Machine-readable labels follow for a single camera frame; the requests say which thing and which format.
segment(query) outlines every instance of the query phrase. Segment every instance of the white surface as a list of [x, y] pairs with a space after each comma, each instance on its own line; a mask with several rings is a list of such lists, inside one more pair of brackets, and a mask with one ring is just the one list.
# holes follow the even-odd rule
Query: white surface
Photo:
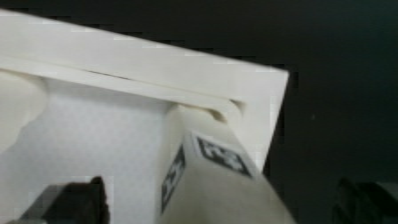
[[151, 224], [169, 103], [60, 81], [50, 103], [0, 155], [0, 223], [18, 218], [50, 184], [101, 175], [112, 223]]
[[41, 79], [0, 70], [0, 154], [16, 142], [20, 131], [46, 106]]
[[[169, 203], [163, 213], [158, 211], [160, 223], [295, 224], [231, 128], [204, 110], [181, 105], [172, 108], [165, 136], [158, 198]], [[197, 137], [211, 145], [206, 149]], [[185, 163], [174, 159], [181, 143]]]
[[[89, 72], [98, 77], [110, 75], [114, 79], [121, 77], [158, 87], [162, 91], [153, 92], [155, 95], [158, 92], [156, 98], [174, 102], [188, 101], [188, 105], [197, 107], [206, 104], [204, 108], [215, 108], [258, 168], [263, 168], [286, 71], [5, 10], [0, 10], [0, 31], [2, 56], [48, 65], [50, 68], [43, 64], [39, 66], [41, 76], [64, 77], [60, 68]], [[174, 89], [169, 93], [178, 90], [213, 100], [201, 101], [203, 97], [201, 100], [178, 100], [185, 94], [160, 96], [163, 88]], [[222, 102], [222, 105], [213, 105], [213, 101]]]

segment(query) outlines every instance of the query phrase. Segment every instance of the black object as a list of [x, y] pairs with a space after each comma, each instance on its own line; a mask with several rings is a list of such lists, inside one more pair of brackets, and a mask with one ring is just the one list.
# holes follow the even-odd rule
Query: black object
[[50, 186], [21, 217], [48, 224], [108, 224], [105, 184], [101, 177], [91, 183]]
[[398, 200], [382, 185], [341, 179], [332, 223], [398, 224]]

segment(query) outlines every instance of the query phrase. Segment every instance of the black background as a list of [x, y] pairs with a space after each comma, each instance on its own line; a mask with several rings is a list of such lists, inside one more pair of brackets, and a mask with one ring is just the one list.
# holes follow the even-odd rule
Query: black background
[[0, 6], [290, 70], [265, 174], [299, 223], [329, 223], [339, 178], [398, 182], [398, 2], [12, 0]]

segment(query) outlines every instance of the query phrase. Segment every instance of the black and white label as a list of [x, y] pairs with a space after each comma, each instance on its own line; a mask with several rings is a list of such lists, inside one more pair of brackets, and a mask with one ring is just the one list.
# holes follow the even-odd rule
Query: black and white label
[[195, 137], [203, 157], [242, 175], [251, 176], [240, 154]]
[[178, 182], [183, 176], [185, 167], [187, 167], [187, 160], [185, 160], [183, 146], [181, 146], [179, 152], [174, 158], [174, 162], [171, 164], [171, 169], [165, 176], [163, 184], [162, 184], [162, 213], [165, 211], [165, 207], [171, 201], [171, 196], [172, 196]]

